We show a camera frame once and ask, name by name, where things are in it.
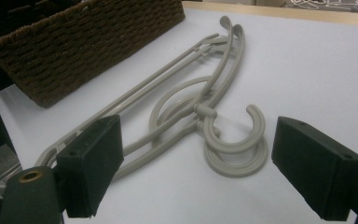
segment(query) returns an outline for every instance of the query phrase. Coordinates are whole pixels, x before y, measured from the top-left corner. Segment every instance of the curved hook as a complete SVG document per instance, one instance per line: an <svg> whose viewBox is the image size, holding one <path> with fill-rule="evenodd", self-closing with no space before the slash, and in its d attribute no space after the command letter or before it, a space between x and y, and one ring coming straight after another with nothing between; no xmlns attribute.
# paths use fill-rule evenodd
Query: curved hook
<svg viewBox="0 0 358 224"><path fill-rule="evenodd" d="M266 163L268 154L267 141L264 137L257 143L252 159L241 165L226 163L216 152L205 146L205 158L208 165L218 174L229 177L244 177L254 174Z"/></svg>
<svg viewBox="0 0 358 224"><path fill-rule="evenodd" d="M248 105L246 111L251 116L254 128L250 132L249 136L237 143L227 143L219 139L213 130L213 123L217 117L217 113L214 109L206 105L195 105L195 112L204 117L202 131L205 135L205 140L211 149L216 152L236 154L247 151L253 148L263 137L264 130L266 128L266 122L260 109L255 105Z"/></svg>
<svg viewBox="0 0 358 224"><path fill-rule="evenodd" d="M235 24L235 25L234 25L234 35L235 35L237 38L243 38L244 33L243 33L243 28L242 28L241 25L239 25L239 24Z"/></svg>
<svg viewBox="0 0 358 224"><path fill-rule="evenodd" d="M231 29L231 20L229 19L228 16L222 16L222 18L220 18L220 25L225 28L226 30Z"/></svg>

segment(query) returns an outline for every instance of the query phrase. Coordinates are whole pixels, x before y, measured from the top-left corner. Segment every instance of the woven basket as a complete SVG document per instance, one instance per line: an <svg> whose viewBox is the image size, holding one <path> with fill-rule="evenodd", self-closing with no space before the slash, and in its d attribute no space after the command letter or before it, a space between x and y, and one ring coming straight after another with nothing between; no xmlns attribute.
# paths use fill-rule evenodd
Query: woven basket
<svg viewBox="0 0 358 224"><path fill-rule="evenodd" d="M43 107L185 17L181 0L88 0L55 14L37 9L46 2L0 17L0 67Z"/></svg>

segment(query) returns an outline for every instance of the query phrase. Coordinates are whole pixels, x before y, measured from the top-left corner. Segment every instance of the hanger hook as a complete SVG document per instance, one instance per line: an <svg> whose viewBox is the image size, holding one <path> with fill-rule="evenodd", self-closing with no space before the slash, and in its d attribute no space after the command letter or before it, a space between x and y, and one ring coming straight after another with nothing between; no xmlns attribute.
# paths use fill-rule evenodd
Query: hanger hook
<svg viewBox="0 0 358 224"><path fill-rule="evenodd" d="M250 134L240 142L227 143L219 139L219 132L213 126L217 118L217 112L206 105L195 105L195 112L203 118L199 124L202 130L206 145L205 157L211 168L220 175L229 177L244 177L252 175L266 163L269 151L267 141L264 138L266 122L260 109L255 105L248 105L246 111L251 116L254 128ZM237 154L255 148L255 154L251 160L241 165L231 165L225 162L219 153Z"/></svg>

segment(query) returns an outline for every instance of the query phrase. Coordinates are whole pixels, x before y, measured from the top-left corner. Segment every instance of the white surface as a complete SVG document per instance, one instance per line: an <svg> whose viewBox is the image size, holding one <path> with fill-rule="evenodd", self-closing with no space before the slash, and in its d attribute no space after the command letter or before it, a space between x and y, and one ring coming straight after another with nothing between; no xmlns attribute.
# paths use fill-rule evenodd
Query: white surface
<svg viewBox="0 0 358 224"><path fill-rule="evenodd" d="M206 35L224 34L219 12L186 10L186 20L50 109L18 88L0 91L0 113L20 157L32 166L42 150ZM255 104L271 150L278 116L301 119L358 153L358 27L228 14L244 27L237 79L220 101L217 126L228 141L247 135ZM153 104L170 87L213 70L201 60L122 115L124 145L147 132ZM351 214L349 223L353 223ZM324 223L269 160L256 175L214 173L193 133L141 170L113 183L97 217L66 223Z"/></svg>

